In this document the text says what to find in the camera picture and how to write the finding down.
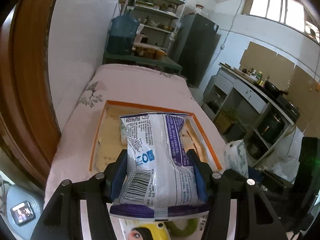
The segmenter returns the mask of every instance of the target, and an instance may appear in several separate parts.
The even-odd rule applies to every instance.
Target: white and purple package
[[[194,169],[180,139],[187,115],[144,113],[120,117],[127,130],[127,179],[111,206],[111,215],[175,220],[208,211],[198,199]]]

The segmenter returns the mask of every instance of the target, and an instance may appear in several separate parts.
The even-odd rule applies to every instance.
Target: green table
[[[180,74],[182,70],[182,67],[179,64],[168,57],[163,57],[162,60],[154,60],[132,55],[117,55],[105,52],[103,55],[103,63],[134,63],[139,66],[151,65],[156,66],[157,69],[162,72],[174,74]]]

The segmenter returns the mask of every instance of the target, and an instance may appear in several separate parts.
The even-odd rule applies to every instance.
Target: watch screen
[[[32,220],[35,217],[31,205],[28,201],[24,201],[16,205],[10,211],[14,222],[17,225],[21,225],[29,220]]]

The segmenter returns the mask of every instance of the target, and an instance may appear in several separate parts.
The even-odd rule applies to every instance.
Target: refrigerator
[[[186,15],[169,57],[182,66],[187,84],[199,87],[215,50],[219,26],[200,14]]]

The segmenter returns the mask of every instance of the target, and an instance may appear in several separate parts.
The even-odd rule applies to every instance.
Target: silver bolt
[[[61,184],[62,186],[66,186],[66,185],[69,185],[70,182],[71,182],[70,179],[65,179],[61,182]]]
[[[254,184],[256,184],[256,182],[255,182],[253,179],[247,179],[247,183],[248,183],[250,186],[253,186]]]
[[[220,178],[221,178],[221,174],[218,173],[218,172],[214,172],[214,173],[212,173],[212,177],[213,177],[214,179],[220,179]]]
[[[104,178],[104,174],[102,172],[99,172],[96,174],[96,179],[103,179]]]

